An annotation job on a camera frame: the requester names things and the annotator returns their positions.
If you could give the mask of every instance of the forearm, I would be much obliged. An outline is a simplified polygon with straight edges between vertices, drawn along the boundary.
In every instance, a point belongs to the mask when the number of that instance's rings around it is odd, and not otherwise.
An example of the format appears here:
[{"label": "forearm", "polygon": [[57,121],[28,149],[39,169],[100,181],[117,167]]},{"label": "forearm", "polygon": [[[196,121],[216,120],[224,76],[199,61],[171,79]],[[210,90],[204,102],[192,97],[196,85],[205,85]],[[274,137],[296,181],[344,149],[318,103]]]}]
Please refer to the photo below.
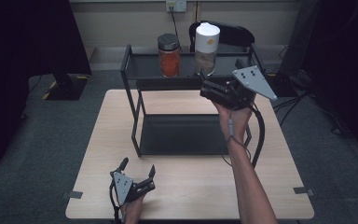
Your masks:
[{"label": "forearm", "polygon": [[227,146],[234,174],[241,223],[277,223],[267,194],[244,147],[233,139],[228,141]]}]

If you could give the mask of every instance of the chair back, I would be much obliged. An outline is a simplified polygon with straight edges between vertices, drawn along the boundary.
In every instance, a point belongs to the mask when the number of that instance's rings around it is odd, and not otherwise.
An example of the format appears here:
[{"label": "chair back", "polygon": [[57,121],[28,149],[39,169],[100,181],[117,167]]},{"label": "chair back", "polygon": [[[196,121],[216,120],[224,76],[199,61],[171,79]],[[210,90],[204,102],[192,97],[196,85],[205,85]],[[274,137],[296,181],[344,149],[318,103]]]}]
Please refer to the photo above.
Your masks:
[{"label": "chair back", "polygon": [[194,52],[195,50],[196,29],[203,22],[208,22],[220,29],[219,48],[217,52],[246,52],[255,42],[254,35],[241,26],[218,21],[196,21],[188,28],[188,34],[190,36],[190,52]]}]

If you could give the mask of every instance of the hand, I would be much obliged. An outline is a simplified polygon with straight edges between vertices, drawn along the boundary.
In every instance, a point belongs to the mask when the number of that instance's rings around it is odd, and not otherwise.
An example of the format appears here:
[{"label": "hand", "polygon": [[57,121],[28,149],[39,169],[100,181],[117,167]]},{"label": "hand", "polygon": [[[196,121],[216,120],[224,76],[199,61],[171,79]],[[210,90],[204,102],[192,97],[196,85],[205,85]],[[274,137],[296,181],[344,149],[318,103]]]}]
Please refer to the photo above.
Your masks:
[{"label": "hand", "polygon": [[121,215],[125,216],[125,224],[135,224],[138,223],[139,218],[141,217],[142,213],[142,204],[144,202],[144,197],[146,195],[141,196],[137,200],[124,203],[121,207]]},{"label": "hand", "polygon": [[225,139],[228,140],[230,137],[228,121],[232,119],[234,125],[234,138],[243,142],[245,136],[246,127],[248,126],[249,118],[252,116],[252,110],[250,108],[244,108],[241,110],[231,110],[212,102],[219,113],[220,128],[222,129]]}]

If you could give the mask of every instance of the transparent container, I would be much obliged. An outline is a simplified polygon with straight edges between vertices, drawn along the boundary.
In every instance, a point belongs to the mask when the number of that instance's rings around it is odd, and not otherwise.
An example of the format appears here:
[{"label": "transparent container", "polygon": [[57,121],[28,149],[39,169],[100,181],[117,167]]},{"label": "transparent container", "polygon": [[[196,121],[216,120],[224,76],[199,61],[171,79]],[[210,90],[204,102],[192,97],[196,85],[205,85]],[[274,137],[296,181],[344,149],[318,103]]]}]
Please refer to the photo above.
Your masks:
[{"label": "transparent container", "polygon": [[180,50],[176,35],[164,34],[158,37],[158,58],[161,74],[165,77],[179,75]]}]

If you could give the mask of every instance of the metal rack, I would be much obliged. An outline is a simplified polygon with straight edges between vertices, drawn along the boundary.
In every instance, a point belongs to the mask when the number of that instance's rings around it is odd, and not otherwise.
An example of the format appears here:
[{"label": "metal rack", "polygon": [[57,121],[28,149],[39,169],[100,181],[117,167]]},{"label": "metal rack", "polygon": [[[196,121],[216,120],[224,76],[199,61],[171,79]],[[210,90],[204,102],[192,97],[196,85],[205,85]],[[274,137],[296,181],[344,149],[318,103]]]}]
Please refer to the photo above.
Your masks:
[{"label": "metal rack", "polygon": [[[159,70],[158,51],[134,53],[127,46],[120,73],[129,98],[134,123],[131,140],[138,157],[142,155],[221,155],[227,154],[226,141],[221,134],[218,115],[206,114],[148,114],[142,95],[143,91],[185,91],[199,90],[200,77],[195,74],[193,53],[182,53],[180,74],[177,77],[164,77]],[[213,79],[226,81],[236,70],[235,62],[242,59],[246,65],[263,64],[257,57],[257,49],[251,46],[248,52],[220,53],[216,57]],[[136,83],[138,101],[135,104],[131,95],[129,81]],[[143,113],[141,141],[136,140],[140,113]],[[252,135],[247,129],[245,145]]]}]

